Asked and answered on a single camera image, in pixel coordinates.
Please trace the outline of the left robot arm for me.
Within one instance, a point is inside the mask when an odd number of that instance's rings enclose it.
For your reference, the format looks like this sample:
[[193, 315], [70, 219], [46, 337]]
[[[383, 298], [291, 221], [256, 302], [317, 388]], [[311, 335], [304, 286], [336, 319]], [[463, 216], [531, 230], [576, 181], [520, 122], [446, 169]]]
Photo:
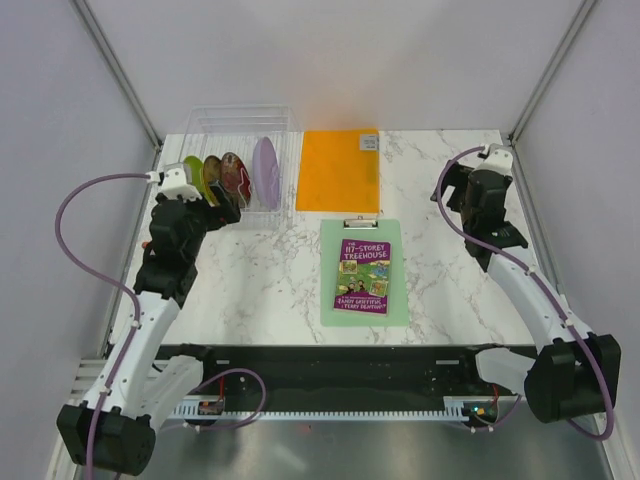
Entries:
[[64, 405], [56, 425], [71, 460], [86, 478], [102, 469], [137, 476], [148, 465], [158, 433], [192, 390], [208, 393], [219, 369], [204, 359], [179, 355], [149, 377], [160, 344], [197, 277], [205, 236], [239, 221], [236, 200], [220, 182], [210, 183], [216, 204], [197, 196], [156, 197], [150, 240], [133, 287], [115, 286], [133, 303], [133, 314], [101, 372], [77, 405]]

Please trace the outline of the lilac plastic plate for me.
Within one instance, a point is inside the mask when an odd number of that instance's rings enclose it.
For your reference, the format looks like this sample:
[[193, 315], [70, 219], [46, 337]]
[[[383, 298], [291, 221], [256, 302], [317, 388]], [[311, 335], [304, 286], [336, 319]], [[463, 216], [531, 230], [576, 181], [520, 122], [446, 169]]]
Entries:
[[268, 137], [261, 137], [252, 156], [253, 182], [259, 201], [277, 210], [280, 201], [280, 170], [276, 151]]

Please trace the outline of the red floral plate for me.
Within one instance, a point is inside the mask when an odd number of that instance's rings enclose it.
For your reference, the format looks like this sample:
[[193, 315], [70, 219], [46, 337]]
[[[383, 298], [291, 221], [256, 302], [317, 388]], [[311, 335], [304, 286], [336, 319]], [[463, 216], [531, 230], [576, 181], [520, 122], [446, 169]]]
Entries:
[[226, 191], [240, 208], [247, 208], [251, 201], [251, 180], [240, 157], [233, 152], [226, 152], [221, 158], [221, 172]]

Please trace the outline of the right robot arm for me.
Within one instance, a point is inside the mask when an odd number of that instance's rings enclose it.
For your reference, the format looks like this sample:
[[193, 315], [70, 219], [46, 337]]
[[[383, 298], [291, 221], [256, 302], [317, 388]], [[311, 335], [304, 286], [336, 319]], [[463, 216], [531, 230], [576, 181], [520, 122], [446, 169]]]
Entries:
[[451, 161], [432, 196], [442, 213], [459, 213], [454, 230], [480, 268], [507, 295], [524, 321], [536, 348], [533, 358], [507, 347], [479, 351], [458, 368], [467, 392], [483, 392], [492, 383], [526, 398], [542, 423], [575, 423], [603, 413], [610, 436], [621, 363], [621, 347], [610, 335], [595, 334], [562, 305], [550, 283], [536, 269], [528, 243], [506, 221], [505, 197], [510, 176]]

